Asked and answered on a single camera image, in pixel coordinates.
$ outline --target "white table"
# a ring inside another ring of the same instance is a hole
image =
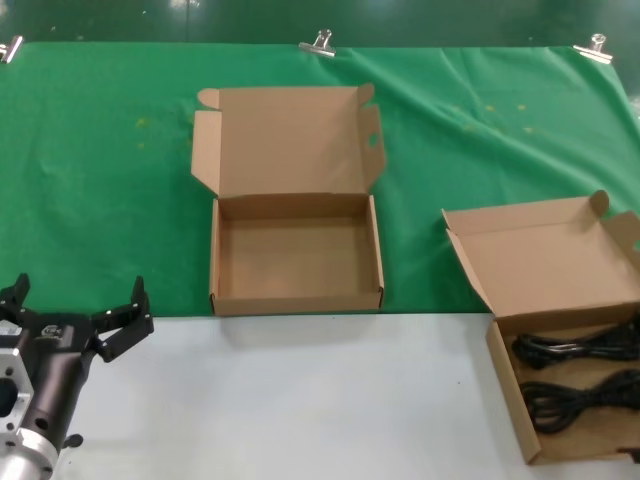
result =
[[[527,467],[487,315],[160,319],[98,358],[65,480],[640,478],[630,462]]]

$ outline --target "cardboard box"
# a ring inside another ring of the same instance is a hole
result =
[[[593,408],[566,430],[537,434],[519,384],[595,386],[640,362],[575,359],[533,370],[515,358],[519,333],[581,336],[628,321],[640,306],[640,220],[611,218],[591,197],[443,212],[469,282],[495,313],[487,343],[527,463],[602,458],[640,448],[640,413]]]
[[[373,85],[206,89],[192,174],[213,203],[217,315],[380,307],[368,191],[385,167]]]

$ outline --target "dark background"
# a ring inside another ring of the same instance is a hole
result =
[[[588,45],[640,97],[638,0],[0,0],[0,42],[312,42],[334,46]]]

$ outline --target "metal robot arm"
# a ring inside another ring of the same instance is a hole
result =
[[[153,332],[141,277],[131,303],[94,315],[24,308],[29,286],[21,274],[0,290],[0,319],[15,325],[0,326],[0,480],[51,477],[95,355],[111,362]]]

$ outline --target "box with cables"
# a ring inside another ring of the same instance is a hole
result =
[[[640,452],[640,219],[591,197],[443,212],[529,464]]]

